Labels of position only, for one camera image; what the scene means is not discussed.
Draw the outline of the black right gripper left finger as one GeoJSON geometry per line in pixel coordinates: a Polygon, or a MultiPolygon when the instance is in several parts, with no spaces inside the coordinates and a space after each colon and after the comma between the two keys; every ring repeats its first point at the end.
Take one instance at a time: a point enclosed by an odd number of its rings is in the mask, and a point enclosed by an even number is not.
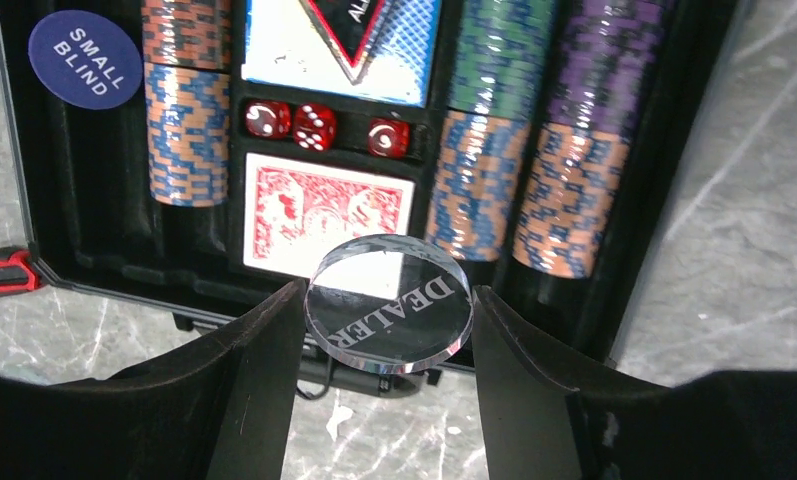
{"type": "Polygon", "coordinates": [[[105,380],[0,376],[0,479],[279,478],[305,290],[105,380]]]}

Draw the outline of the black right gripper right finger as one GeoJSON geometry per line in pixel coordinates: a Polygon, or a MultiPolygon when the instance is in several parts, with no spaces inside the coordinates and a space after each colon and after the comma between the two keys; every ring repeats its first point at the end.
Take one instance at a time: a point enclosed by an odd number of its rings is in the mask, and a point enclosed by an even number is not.
{"type": "Polygon", "coordinates": [[[797,371],[663,387],[575,351],[485,286],[472,344],[493,479],[797,479],[797,371]]]}

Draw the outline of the clear round lid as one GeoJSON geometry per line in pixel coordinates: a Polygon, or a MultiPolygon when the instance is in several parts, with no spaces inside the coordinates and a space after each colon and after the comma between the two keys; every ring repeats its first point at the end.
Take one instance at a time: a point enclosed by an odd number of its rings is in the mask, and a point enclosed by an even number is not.
{"type": "Polygon", "coordinates": [[[329,251],[311,275],[307,328],[333,359],[376,374],[410,374],[454,356],[470,337],[472,289],[440,247],[374,234],[329,251]]]}

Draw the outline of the grey poker chip stack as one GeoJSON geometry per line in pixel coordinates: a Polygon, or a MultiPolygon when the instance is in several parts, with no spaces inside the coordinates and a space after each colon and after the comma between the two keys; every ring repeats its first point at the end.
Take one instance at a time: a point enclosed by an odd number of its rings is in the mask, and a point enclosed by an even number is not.
{"type": "Polygon", "coordinates": [[[230,76],[147,63],[149,191],[163,204],[214,207],[228,198],[230,76]]]}

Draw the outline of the blue small blind button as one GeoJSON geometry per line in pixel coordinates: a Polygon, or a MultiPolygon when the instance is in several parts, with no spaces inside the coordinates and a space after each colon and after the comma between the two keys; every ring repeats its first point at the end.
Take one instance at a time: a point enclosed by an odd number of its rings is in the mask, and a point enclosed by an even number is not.
{"type": "Polygon", "coordinates": [[[127,33],[85,10],[61,10],[39,20],[27,47],[40,82],[64,102],[108,110],[130,100],[143,82],[143,60],[127,33]]]}

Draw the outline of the red triangle token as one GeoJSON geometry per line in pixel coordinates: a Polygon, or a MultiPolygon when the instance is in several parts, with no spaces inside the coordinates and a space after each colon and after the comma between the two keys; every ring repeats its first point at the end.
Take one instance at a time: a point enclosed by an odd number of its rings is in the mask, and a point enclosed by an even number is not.
{"type": "Polygon", "coordinates": [[[305,14],[351,85],[361,82],[392,0],[301,0],[305,14]]]}

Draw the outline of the orange poker chip stack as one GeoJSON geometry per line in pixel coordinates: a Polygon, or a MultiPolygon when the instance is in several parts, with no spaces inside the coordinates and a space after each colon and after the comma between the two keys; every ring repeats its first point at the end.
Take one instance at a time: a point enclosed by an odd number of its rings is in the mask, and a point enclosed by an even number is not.
{"type": "Polygon", "coordinates": [[[227,71],[231,64],[230,0],[144,0],[143,55],[150,63],[227,71]]]}

